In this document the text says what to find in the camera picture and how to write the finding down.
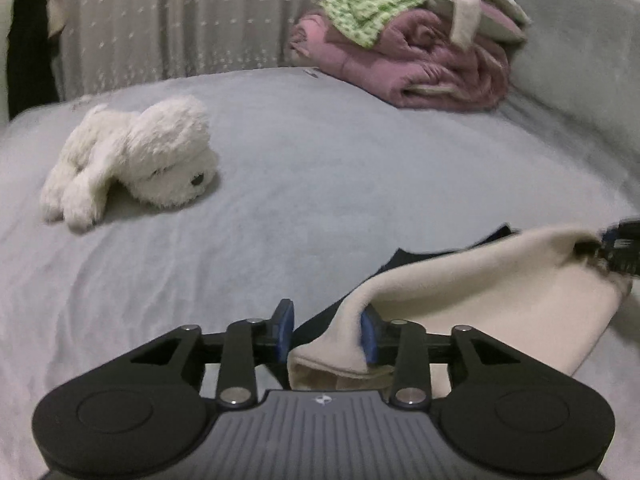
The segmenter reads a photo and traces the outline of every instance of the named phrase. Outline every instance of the plush toy ear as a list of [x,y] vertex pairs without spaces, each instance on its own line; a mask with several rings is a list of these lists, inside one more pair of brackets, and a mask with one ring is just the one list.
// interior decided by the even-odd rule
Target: plush toy ear
[[111,180],[124,152],[124,136],[111,136],[94,146],[88,165],[62,195],[65,222],[74,230],[87,230],[102,219]]

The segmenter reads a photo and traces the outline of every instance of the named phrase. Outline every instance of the folded blanket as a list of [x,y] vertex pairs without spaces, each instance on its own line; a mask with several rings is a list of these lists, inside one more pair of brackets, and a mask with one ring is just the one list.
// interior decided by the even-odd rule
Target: folded blanket
[[[328,75],[359,86],[398,107],[481,110],[508,90],[504,50],[477,36],[467,51],[449,41],[451,24],[425,9],[401,13],[383,29],[372,49],[345,38],[321,12],[292,30],[290,46]],[[424,92],[415,91],[424,85]]]
[[[391,384],[392,368],[367,365],[360,316],[371,304],[383,319],[407,319],[431,333],[474,326],[543,363],[572,374],[607,327],[630,280],[574,255],[597,240],[574,227],[511,235],[461,253],[382,272],[349,294],[326,331],[288,357],[292,388],[370,389]],[[435,396],[446,370],[432,367]]]

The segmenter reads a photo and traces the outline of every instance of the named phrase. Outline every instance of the pink blanket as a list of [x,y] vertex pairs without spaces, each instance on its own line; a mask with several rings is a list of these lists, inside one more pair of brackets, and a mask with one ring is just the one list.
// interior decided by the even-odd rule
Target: pink blanket
[[481,110],[507,93],[504,49],[482,36],[463,51],[449,42],[451,24],[425,9],[403,12],[366,49],[345,38],[321,13],[303,16],[290,46],[328,75],[403,108]]

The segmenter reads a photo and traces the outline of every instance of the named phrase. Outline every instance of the circular pad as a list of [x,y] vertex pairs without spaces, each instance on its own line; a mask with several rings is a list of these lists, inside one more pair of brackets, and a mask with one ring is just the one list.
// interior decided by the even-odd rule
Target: circular pad
[[78,418],[98,433],[124,433],[144,424],[153,413],[148,397],[127,390],[99,392],[78,408]]
[[185,456],[204,430],[204,401],[194,388],[157,375],[141,369],[141,383],[123,386],[79,378],[44,397],[32,429],[49,466],[75,478],[117,478],[144,476]]
[[599,463],[614,433],[606,401],[582,384],[461,384],[440,426],[474,462],[517,475],[554,476]]
[[556,430],[569,418],[569,408],[561,397],[527,390],[498,399],[495,413],[503,424],[523,433]]

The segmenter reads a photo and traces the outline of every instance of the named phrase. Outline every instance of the white cloth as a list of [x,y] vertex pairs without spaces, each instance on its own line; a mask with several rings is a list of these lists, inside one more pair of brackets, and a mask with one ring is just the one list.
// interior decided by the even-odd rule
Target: white cloth
[[[449,256],[388,270],[349,294],[327,330],[289,353],[297,390],[384,388],[392,367],[368,366],[360,316],[368,304],[383,319],[408,319],[430,333],[471,325],[543,363],[572,374],[587,357],[630,280],[574,256],[584,229],[541,228]],[[434,396],[446,395],[443,366],[432,366]]]

